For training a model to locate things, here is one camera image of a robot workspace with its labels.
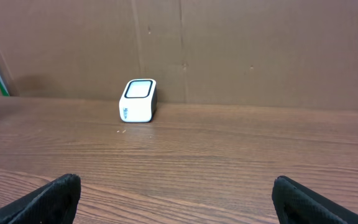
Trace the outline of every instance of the device screen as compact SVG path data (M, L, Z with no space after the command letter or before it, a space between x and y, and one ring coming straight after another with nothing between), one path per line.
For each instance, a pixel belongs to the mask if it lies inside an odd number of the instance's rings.
M144 98L149 95L152 86L151 80L135 80L129 84L126 98Z

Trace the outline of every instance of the device label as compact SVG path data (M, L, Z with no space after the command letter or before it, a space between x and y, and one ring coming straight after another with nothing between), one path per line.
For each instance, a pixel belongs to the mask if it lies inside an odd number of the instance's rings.
M127 119L128 116L128 108L124 108L124 118Z

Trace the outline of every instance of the table surface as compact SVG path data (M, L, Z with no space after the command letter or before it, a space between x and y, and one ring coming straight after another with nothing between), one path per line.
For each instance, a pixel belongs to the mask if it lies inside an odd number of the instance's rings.
M75 223L278 223L280 175L358 213L358 112L0 96L0 207L66 173Z

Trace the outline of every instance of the cardboard wall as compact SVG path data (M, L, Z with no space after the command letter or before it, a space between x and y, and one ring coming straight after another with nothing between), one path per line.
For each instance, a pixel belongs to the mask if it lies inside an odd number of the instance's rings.
M19 96L358 110L358 1L0 0Z

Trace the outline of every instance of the white device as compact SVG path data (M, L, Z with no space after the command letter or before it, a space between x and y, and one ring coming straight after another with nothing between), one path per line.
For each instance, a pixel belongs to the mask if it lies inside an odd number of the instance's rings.
M119 100L119 116L124 122L144 123L152 120L157 108L156 85L153 79L129 81Z

